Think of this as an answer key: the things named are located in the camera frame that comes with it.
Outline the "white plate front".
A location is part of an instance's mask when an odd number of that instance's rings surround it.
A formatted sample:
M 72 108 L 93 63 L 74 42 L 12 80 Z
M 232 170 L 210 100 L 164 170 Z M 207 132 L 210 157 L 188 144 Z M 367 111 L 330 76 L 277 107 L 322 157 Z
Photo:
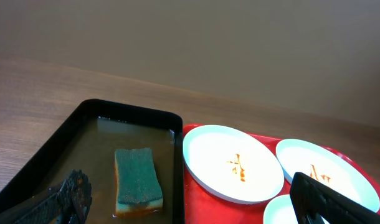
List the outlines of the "white plate front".
M 275 197 L 267 204 L 263 224 L 298 224 L 289 194 Z

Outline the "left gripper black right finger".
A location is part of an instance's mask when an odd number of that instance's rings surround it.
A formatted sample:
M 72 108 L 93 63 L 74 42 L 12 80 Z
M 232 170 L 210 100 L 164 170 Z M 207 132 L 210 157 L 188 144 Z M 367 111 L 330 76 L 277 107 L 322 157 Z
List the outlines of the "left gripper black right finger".
M 301 172 L 293 176 L 290 199 L 299 224 L 380 224 L 380 214 Z

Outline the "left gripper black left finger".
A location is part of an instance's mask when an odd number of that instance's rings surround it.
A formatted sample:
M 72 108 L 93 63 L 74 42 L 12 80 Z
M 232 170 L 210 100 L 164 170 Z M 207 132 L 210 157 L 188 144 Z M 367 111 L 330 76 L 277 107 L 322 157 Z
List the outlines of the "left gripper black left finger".
M 92 204 L 92 186 L 81 170 L 19 205 L 13 223 L 85 223 Z

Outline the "white plate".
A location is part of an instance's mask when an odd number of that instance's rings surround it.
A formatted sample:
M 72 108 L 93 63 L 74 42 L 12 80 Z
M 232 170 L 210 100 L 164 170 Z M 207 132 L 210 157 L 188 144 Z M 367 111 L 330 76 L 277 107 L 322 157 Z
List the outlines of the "white plate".
M 267 204 L 263 224 L 298 224 L 289 194 L 275 197 Z
M 301 172 L 371 211 L 379 211 L 380 199 L 372 184 L 329 150 L 308 141 L 284 139 L 276 146 L 276 157 L 289 183 Z
M 284 185 L 283 170 L 271 150 L 234 128 L 204 125 L 190 130 L 183 140 L 183 156 L 201 187 L 230 202 L 262 203 Z

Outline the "green yellow sponge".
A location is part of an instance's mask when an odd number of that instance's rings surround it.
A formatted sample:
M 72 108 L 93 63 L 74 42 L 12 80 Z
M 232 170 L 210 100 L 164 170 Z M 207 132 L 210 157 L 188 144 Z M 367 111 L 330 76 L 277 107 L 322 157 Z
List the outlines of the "green yellow sponge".
M 163 208 L 163 191 L 150 148 L 117 149 L 115 158 L 115 215 L 126 217 Z

